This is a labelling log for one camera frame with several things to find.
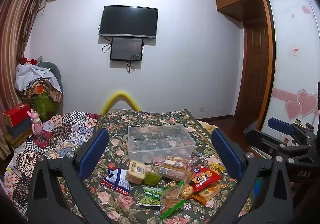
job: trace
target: bed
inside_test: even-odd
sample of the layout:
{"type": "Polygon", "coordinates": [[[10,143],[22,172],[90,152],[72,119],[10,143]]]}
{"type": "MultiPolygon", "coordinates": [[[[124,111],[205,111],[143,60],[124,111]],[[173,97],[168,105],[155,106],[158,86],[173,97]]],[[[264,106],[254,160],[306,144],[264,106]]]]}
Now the bed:
{"type": "MultiPolygon", "coordinates": [[[[206,205],[189,199],[174,216],[161,220],[159,210],[146,209],[136,203],[143,196],[143,186],[130,186],[130,195],[120,194],[101,183],[106,176],[108,167],[127,169],[127,127],[128,126],[158,126],[167,124],[183,124],[196,141],[197,149],[193,155],[199,158],[197,163],[209,165],[222,164],[218,154],[211,144],[211,135],[191,115],[188,110],[168,113],[149,113],[132,110],[108,112],[104,115],[85,112],[71,112],[54,116],[44,124],[41,138],[28,141],[13,157],[5,173],[4,186],[8,195],[19,212],[27,218],[27,195],[30,178],[36,160],[43,154],[48,159],[62,158],[68,151],[76,150],[86,142],[100,127],[109,132],[109,144],[102,154],[90,178],[84,182],[97,204],[118,224],[148,223],[148,224],[198,224],[206,223],[221,207],[228,194],[234,188],[236,180],[229,177],[226,170],[221,173],[222,191],[206,205]]],[[[153,164],[147,165],[152,170],[159,165],[162,158],[155,158],[153,164]]],[[[63,178],[59,178],[61,190],[70,210],[80,216],[77,205],[68,190],[63,178]]],[[[163,187],[167,181],[158,184],[163,187]]],[[[240,215],[246,214],[251,207],[250,197],[247,199],[240,215]]]]}

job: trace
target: red snack bag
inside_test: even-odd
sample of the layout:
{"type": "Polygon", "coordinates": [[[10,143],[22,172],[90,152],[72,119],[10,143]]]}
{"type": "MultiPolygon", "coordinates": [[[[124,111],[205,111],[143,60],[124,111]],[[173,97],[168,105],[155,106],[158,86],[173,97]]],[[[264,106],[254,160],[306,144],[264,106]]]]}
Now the red snack bag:
{"type": "Polygon", "coordinates": [[[210,170],[208,167],[199,164],[195,170],[195,176],[192,178],[191,186],[193,191],[197,192],[207,187],[209,184],[217,182],[221,179],[221,176],[210,170]]]}

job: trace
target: green snack bag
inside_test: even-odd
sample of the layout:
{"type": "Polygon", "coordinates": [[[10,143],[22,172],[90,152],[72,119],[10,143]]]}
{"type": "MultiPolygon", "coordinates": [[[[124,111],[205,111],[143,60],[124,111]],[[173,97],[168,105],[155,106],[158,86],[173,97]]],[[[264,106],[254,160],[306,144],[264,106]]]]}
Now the green snack bag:
{"type": "Polygon", "coordinates": [[[161,188],[143,187],[143,191],[144,191],[144,196],[137,203],[137,205],[148,206],[148,207],[160,206],[160,196],[162,194],[161,188]]]}
{"type": "Polygon", "coordinates": [[[182,207],[186,200],[181,199],[184,181],[173,187],[168,187],[160,197],[160,218],[164,219],[176,209],[182,207]]]}

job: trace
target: pile of clothes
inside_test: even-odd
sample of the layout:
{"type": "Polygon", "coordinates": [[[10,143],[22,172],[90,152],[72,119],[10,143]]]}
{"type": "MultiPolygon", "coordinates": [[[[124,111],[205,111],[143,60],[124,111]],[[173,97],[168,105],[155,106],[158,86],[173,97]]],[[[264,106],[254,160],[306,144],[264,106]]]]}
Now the pile of clothes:
{"type": "Polygon", "coordinates": [[[55,102],[62,101],[60,84],[51,68],[31,63],[18,64],[16,67],[15,88],[22,97],[32,97],[31,106],[39,112],[41,119],[47,118],[47,112],[56,110],[55,102]]]}

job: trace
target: red box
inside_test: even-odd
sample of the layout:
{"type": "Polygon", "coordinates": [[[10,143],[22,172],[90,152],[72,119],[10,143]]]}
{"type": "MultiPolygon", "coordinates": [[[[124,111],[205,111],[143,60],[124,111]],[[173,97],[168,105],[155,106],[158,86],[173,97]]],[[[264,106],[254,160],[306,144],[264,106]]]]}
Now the red box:
{"type": "Polygon", "coordinates": [[[30,111],[30,106],[28,104],[18,104],[3,113],[4,123],[9,127],[15,127],[21,121],[29,117],[27,111],[30,111]]]}

